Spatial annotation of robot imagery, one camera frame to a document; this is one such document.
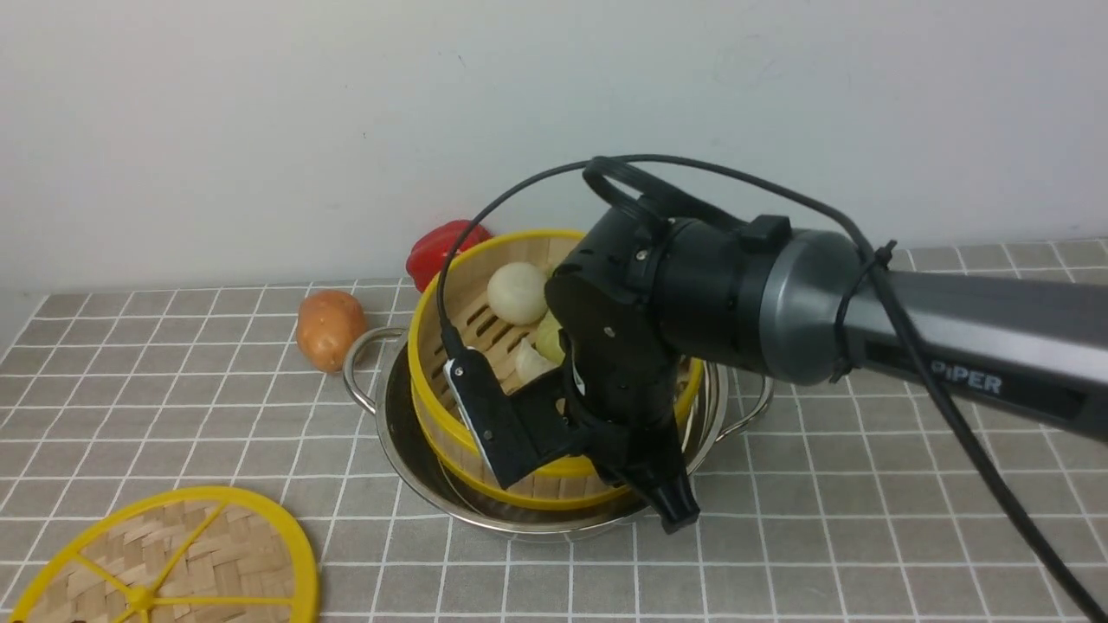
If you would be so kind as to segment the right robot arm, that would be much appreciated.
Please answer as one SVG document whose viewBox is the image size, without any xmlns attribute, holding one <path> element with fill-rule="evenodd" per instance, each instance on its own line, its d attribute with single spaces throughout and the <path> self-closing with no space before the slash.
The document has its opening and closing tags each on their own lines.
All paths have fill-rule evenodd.
<svg viewBox="0 0 1108 623">
<path fill-rule="evenodd" d="M 675 390 L 684 357 L 792 385 L 855 369 L 919 380 L 847 236 L 642 198 L 607 210 L 555 268 L 545 300 L 570 343 L 570 387 L 622 426 L 587 445 L 674 533 L 699 505 L 684 466 Z M 927 372 L 957 397 L 1105 440 L 1105 287 L 891 270 Z"/>
</svg>

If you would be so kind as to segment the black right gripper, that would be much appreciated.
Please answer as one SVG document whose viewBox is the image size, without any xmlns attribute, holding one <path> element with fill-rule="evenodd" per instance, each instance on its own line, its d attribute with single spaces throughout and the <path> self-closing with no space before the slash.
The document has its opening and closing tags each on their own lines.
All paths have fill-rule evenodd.
<svg viewBox="0 0 1108 623">
<path fill-rule="evenodd" d="M 699 519 L 675 413 L 680 355 L 653 307 L 661 257 L 688 217 L 650 228 L 606 210 L 555 268 L 547 302 L 570 366 L 575 448 L 636 494 L 675 535 Z"/>
</svg>

